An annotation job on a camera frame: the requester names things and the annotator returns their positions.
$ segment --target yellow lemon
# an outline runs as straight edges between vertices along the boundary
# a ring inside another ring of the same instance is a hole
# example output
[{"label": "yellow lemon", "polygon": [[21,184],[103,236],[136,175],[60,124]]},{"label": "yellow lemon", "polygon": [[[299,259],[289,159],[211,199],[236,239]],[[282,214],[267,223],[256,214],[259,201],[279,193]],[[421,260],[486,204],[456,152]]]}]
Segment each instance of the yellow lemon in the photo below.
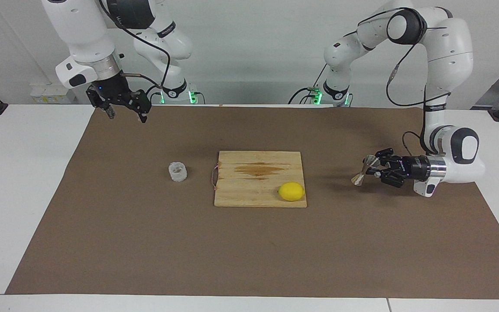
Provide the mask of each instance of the yellow lemon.
[{"label": "yellow lemon", "polygon": [[303,186],[296,182],[285,183],[279,188],[279,195],[288,202],[299,200],[304,194]]}]

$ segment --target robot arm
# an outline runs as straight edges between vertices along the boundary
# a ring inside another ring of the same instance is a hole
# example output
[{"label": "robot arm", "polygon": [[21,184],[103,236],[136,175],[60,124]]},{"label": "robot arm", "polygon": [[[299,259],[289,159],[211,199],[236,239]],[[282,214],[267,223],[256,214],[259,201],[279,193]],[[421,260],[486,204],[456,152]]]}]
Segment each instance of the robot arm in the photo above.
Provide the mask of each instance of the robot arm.
[{"label": "robot arm", "polygon": [[[324,98],[341,103],[347,96],[350,65],[386,39],[396,44],[422,44],[428,56],[428,79],[421,102],[424,124],[421,146],[427,156],[395,156],[392,149],[377,152],[386,169],[371,168],[368,174],[400,187],[406,179],[414,190],[431,197],[439,182],[474,182],[484,174],[477,157],[479,137],[469,128],[444,122],[446,99],[473,70],[473,48],[464,20],[453,18],[444,8],[414,9],[408,0],[392,0],[348,34],[327,47],[325,60],[331,72],[323,84]],[[398,67],[390,76],[394,79]]]},{"label": "robot arm", "polygon": [[109,13],[121,26],[140,29],[137,37],[162,48],[157,50],[144,42],[134,39],[137,53],[152,63],[163,82],[164,101],[192,101],[195,87],[186,82],[178,60],[192,55],[193,45],[190,38],[177,29],[166,0],[107,0]]},{"label": "robot arm", "polygon": [[112,104],[136,112],[141,120],[151,103],[144,91],[131,91],[123,75],[115,44],[95,2],[91,0],[42,0],[59,37],[71,56],[55,68],[61,83],[68,88],[90,83],[86,93],[91,104],[115,117]]}]

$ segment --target green led light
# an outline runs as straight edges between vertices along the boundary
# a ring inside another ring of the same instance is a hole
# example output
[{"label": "green led light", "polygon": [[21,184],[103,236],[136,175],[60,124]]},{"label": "green led light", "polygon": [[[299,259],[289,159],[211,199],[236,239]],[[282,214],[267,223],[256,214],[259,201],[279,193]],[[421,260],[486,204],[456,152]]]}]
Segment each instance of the green led light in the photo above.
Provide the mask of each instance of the green led light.
[{"label": "green led light", "polygon": [[344,102],[344,107],[350,107],[350,105],[352,105],[352,100],[353,100],[353,94],[352,93],[348,93],[346,95],[346,101]]},{"label": "green led light", "polygon": [[315,98],[313,98],[313,104],[315,105],[320,105],[321,104],[321,99],[323,98],[323,93],[319,91],[319,89],[315,89],[316,95]]},{"label": "green led light", "polygon": [[192,91],[190,91],[190,103],[192,103],[192,104],[198,103],[198,98],[196,97],[196,95]]}]

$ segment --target brown paper mat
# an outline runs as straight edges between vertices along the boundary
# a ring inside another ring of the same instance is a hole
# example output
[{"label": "brown paper mat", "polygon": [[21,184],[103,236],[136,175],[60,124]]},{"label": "brown paper mat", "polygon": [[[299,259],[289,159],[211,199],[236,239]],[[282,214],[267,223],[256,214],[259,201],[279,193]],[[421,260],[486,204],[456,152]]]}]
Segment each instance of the brown paper mat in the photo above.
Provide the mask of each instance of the brown paper mat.
[{"label": "brown paper mat", "polygon": [[[499,225],[475,184],[426,199],[411,182],[350,182],[421,122],[420,109],[155,107],[147,124],[97,111],[6,293],[499,299]],[[301,151],[308,208],[214,207],[219,150]]]}]

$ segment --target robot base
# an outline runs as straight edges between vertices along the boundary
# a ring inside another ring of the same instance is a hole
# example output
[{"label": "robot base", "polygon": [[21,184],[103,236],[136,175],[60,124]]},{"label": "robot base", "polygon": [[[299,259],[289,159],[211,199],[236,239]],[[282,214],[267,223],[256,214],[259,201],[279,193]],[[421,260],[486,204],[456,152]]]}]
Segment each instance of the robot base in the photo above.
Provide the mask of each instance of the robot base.
[{"label": "robot base", "polygon": [[333,107],[351,107],[353,101],[353,94],[346,94],[340,101],[334,101],[329,95],[323,95],[321,104],[332,104]]},{"label": "robot base", "polygon": [[188,83],[188,87],[178,97],[169,97],[165,92],[161,92],[161,104],[198,104],[198,97],[194,93],[198,91],[196,85]]}]

